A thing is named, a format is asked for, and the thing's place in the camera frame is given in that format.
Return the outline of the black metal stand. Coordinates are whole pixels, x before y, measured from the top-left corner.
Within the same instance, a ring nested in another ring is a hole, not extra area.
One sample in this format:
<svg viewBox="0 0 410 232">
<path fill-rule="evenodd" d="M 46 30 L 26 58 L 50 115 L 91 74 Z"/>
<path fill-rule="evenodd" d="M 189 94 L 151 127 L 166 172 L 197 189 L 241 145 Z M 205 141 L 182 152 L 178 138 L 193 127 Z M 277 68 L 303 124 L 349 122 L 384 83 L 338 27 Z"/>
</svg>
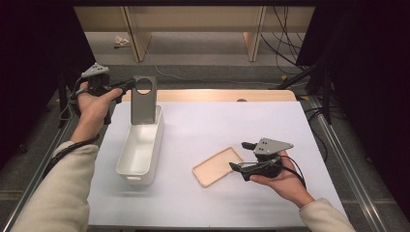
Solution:
<svg viewBox="0 0 410 232">
<path fill-rule="evenodd" d="M 284 90 L 296 82 L 309 77 L 307 82 L 306 91 L 309 95 L 317 94 L 319 91 L 322 92 L 322 107 L 323 114 L 325 116 L 326 122 L 331 124 L 330 118 L 330 95 L 331 95 L 331 69 L 330 66 L 326 64 L 325 61 L 319 59 L 314 65 L 308 69 L 300 72 L 296 76 L 281 83 L 277 90 Z"/>
</svg>

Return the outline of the person's right hand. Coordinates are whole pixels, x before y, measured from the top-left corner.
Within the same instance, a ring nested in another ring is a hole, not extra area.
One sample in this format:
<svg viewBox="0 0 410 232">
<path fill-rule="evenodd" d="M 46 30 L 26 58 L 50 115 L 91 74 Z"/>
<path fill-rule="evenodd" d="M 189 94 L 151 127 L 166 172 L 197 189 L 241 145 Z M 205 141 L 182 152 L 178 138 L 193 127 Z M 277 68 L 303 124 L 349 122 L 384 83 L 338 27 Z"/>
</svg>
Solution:
<svg viewBox="0 0 410 232">
<path fill-rule="evenodd" d="M 274 179 L 260 175 L 252 175 L 250 179 L 273 189 L 279 196 L 294 203 L 299 209 L 314 201 L 299 178 L 288 170 L 283 170 Z"/>
</svg>

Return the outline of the white table cover sheet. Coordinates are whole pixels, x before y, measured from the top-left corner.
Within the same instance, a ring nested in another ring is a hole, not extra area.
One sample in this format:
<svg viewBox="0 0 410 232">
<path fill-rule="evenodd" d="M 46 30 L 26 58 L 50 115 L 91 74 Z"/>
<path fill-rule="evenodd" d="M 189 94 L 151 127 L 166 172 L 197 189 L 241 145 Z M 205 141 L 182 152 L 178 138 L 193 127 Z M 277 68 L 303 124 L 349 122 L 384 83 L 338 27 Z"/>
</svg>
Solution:
<svg viewBox="0 0 410 232">
<path fill-rule="evenodd" d="M 292 144 L 296 161 L 316 198 L 342 207 L 333 181 L 296 101 L 165 102 L 164 134 L 154 182 L 131 187 L 116 171 L 127 140 L 130 107 L 119 104 L 96 160 L 89 204 L 92 226 L 169 229 L 278 229 L 300 227 L 297 207 L 271 189 L 230 172 L 204 188 L 192 170 L 228 147 L 253 161 L 244 141 L 268 137 Z"/>
</svg>

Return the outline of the translucent grey phone case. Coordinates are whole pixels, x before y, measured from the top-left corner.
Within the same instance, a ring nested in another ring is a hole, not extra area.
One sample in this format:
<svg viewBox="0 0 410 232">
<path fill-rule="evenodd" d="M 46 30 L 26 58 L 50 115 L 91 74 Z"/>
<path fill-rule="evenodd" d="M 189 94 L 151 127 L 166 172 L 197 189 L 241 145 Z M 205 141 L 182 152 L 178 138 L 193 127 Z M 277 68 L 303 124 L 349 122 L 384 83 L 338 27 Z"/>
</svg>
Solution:
<svg viewBox="0 0 410 232">
<path fill-rule="evenodd" d="M 135 76 L 132 89 L 131 122 L 153 124 L 156 120 L 157 80 L 154 76 Z"/>
</svg>

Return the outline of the black curtain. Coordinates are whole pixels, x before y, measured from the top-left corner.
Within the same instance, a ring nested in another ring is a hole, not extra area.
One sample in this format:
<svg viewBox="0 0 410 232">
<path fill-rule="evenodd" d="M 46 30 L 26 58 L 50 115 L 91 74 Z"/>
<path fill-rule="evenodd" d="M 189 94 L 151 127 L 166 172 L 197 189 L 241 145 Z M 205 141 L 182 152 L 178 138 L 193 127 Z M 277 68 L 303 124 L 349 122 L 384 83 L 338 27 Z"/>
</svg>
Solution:
<svg viewBox="0 0 410 232">
<path fill-rule="evenodd" d="M 0 0 L 0 168 L 58 88 L 95 63 L 75 10 L 53 0 Z"/>
<path fill-rule="evenodd" d="M 410 0 L 322 0 L 301 62 L 322 55 L 348 13 L 332 75 L 344 112 L 398 205 L 410 214 Z"/>
</svg>

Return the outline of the crumpled paper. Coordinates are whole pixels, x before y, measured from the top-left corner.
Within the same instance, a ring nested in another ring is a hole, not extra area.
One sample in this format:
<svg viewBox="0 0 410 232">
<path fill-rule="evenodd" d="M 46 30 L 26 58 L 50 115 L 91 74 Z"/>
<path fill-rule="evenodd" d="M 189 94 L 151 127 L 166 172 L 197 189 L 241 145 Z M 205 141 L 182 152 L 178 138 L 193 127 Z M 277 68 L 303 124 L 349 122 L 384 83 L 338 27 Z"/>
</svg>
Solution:
<svg viewBox="0 0 410 232">
<path fill-rule="evenodd" d="M 120 36 L 116 36 L 114 38 L 114 47 L 115 48 L 122 48 L 122 47 L 129 47 L 130 42 L 127 39 L 124 39 Z"/>
</svg>

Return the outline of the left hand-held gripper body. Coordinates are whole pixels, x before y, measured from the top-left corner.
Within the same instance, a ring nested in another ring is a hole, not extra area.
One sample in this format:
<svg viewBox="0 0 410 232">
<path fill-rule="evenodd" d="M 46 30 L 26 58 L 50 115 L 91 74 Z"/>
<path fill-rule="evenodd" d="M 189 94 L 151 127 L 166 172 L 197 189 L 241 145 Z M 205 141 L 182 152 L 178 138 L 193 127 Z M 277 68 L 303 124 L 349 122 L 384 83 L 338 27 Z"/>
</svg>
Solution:
<svg viewBox="0 0 410 232">
<path fill-rule="evenodd" d="M 109 68 L 95 63 L 81 74 L 88 82 L 88 91 L 93 96 L 101 96 L 107 92 L 109 84 Z"/>
</svg>

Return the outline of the beige phone case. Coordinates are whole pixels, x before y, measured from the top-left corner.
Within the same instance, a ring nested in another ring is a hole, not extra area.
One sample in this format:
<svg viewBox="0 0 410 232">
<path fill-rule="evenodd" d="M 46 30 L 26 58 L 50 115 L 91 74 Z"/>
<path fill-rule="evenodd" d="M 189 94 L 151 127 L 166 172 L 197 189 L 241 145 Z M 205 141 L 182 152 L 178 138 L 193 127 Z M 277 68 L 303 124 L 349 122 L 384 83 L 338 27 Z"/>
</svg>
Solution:
<svg viewBox="0 0 410 232">
<path fill-rule="evenodd" d="M 199 184 L 207 188 L 232 171 L 230 162 L 238 164 L 243 160 L 233 147 L 228 147 L 200 162 L 192 169 L 192 173 Z"/>
</svg>

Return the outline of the white plastic storage bin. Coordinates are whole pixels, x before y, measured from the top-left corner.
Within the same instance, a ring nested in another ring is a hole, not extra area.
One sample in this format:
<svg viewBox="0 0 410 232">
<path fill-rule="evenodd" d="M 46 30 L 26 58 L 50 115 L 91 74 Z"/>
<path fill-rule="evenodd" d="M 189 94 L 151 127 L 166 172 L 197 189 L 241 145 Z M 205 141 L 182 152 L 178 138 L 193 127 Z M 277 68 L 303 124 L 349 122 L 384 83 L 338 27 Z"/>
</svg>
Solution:
<svg viewBox="0 0 410 232">
<path fill-rule="evenodd" d="M 155 122 L 131 125 L 116 171 L 131 186 L 149 186 L 156 176 L 164 132 L 162 107 L 156 106 Z"/>
</svg>

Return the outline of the aluminium frame rail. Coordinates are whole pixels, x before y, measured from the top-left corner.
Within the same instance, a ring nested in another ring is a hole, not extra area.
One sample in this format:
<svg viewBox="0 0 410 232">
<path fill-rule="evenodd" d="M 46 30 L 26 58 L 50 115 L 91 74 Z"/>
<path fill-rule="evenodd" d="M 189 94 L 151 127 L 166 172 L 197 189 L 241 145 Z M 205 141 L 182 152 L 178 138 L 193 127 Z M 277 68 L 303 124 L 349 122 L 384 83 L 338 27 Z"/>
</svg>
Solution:
<svg viewBox="0 0 410 232">
<path fill-rule="evenodd" d="M 324 115 L 319 117 L 319 123 L 324 131 L 337 161 L 344 173 L 344 176 L 352 189 L 358 204 L 366 218 L 366 221 L 372 232 L 386 232 L 385 223 L 382 221 L 376 205 L 367 193 L 365 186 L 354 169 L 351 160 L 348 158 L 341 142 L 332 125 L 330 125 Z"/>
<path fill-rule="evenodd" d="M 48 162 L 51 160 L 52 154 L 54 150 L 63 142 L 64 137 L 67 131 L 72 126 L 73 121 L 67 121 L 63 123 L 63 126 L 57 130 L 55 136 L 50 143 L 47 151 L 43 155 L 36 172 L 34 173 L 32 179 L 30 180 L 28 187 L 24 190 L 21 194 L 20 198 L 18 199 L 15 208 L 12 210 L 9 218 L 7 219 L 5 225 L 0 229 L 0 232 L 10 232 L 13 228 L 15 222 L 17 221 L 19 214 L 21 213 L 22 209 L 24 208 L 25 204 L 29 201 L 30 197 L 32 196 L 33 192 L 37 189 L 38 185 L 43 179 L 43 174 Z"/>
</svg>

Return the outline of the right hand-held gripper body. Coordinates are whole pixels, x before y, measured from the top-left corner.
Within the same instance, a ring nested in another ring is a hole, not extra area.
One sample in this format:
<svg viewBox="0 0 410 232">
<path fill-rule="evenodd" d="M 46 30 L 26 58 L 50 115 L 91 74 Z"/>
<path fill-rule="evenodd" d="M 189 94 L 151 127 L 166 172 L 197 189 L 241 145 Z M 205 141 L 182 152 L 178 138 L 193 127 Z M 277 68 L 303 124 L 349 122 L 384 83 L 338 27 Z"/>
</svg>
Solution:
<svg viewBox="0 0 410 232">
<path fill-rule="evenodd" d="M 252 175 L 276 178 L 282 169 L 282 160 L 279 153 L 292 147 L 291 143 L 263 137 L 257 142 L 256 148 L 253 150 L 257 162 L 244 162 L 243 167 L 256 165 L 256 170 Z M 243 178 L 245 181 L 249 181 L 250 177 Z"/>
</svg>

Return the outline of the person's left hand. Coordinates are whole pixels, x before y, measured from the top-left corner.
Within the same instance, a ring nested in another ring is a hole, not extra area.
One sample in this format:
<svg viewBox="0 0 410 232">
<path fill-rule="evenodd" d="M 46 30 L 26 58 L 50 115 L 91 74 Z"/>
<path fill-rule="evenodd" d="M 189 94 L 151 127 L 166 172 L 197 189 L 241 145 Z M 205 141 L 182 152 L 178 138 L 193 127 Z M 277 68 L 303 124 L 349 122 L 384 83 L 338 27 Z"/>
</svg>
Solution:
<svg viewBox="0 0 410 232">
<path fill-rule="evenodd" d="M 121 89 L 113 89 L 99 97 L 80 93 L 77 96 L 80 117 L 70 141 L 77 143 L 95 138 L 103 126 L 110 103 L 122 93 Z"/>
</svg>

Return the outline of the beige office desk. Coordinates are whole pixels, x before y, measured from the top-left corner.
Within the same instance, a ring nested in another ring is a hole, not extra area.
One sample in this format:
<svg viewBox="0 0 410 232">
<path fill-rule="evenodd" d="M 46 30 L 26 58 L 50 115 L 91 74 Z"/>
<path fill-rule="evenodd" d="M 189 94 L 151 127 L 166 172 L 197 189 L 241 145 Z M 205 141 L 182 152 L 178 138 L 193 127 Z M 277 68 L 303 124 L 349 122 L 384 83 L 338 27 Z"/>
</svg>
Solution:
<svg viewBox="0 0 410 232">
<path fill-rule="evenodd" d="M 264 32 L 305 33 L 313 7 L 76 7 L 85 32 L 126 32 L 137 62 L 154 32 L 240 32 L 248 58 L 257 57 Z"/>
</svg>

